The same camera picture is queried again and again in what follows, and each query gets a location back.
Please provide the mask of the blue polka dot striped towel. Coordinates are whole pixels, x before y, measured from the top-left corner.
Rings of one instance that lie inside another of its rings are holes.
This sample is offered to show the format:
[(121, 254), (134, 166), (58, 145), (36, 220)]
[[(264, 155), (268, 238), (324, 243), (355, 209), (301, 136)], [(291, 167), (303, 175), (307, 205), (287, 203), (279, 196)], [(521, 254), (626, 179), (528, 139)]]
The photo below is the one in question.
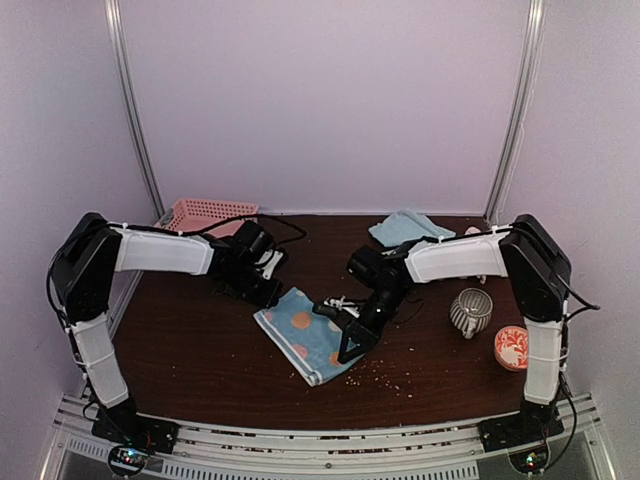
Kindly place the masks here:
[(342, 330), (312, 307), (307, 295), (292, 287), (274, 307), (259, 310), (253, 318), (306, 383), (316, 387), (342, 375), (363, 356), (340, 363)]

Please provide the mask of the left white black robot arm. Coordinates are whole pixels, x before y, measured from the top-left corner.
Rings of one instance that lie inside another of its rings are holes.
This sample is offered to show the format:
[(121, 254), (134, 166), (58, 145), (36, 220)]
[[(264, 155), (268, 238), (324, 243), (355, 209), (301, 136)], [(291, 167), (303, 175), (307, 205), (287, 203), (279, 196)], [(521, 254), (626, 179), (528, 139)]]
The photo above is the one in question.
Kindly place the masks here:
[(106, 429), (123, 444), (137, 442), (144, 433), (107, 325), (115, 274), (206, 276), (221, 282), (236, 298), (267, 308), (278, 301), (282, 283), (274, 273), (286, 259), (274, 237), (250, 220), (218, 238), (204, 230), (117, 224), (97, 212), (85, 214), (54, 254), (47, 287)]

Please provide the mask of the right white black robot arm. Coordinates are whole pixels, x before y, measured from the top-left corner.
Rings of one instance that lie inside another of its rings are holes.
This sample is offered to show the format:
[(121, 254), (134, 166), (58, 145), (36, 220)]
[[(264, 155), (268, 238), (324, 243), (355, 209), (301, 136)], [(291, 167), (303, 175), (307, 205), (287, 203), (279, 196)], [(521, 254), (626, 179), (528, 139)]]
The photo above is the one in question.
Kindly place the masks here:
[(528, 332), (528, 367), (512, 430), (535, 440), (551, 424), (566, 362), (571, 264), (540, 222), (522, 214), (503, 227), (460, 237), (423, 236), (379, 252), (354, 252), (348, 272), (370, 288), (342, 329), (337, 354), (345, 364), (369, 352), (416, 284), (472, 276), (506, 278)]

